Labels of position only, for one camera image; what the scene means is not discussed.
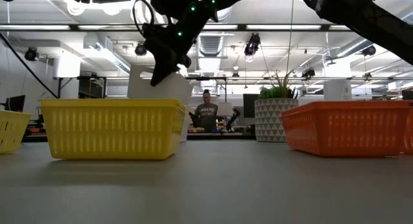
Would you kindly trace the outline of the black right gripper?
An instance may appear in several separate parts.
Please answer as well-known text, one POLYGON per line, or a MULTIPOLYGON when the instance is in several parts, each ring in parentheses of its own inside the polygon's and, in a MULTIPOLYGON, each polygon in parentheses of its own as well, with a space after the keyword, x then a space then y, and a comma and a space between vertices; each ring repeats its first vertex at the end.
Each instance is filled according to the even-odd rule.
POLYGON ((176 24, 166 27, 143 25, 145 47, 153 54, 156 62, 150 81, 153 87, 179 70, 176 56, 182 56, 180 65, 190 67, 192 60, 186 54, 209 19, 209 12, 187 10, 176 24))

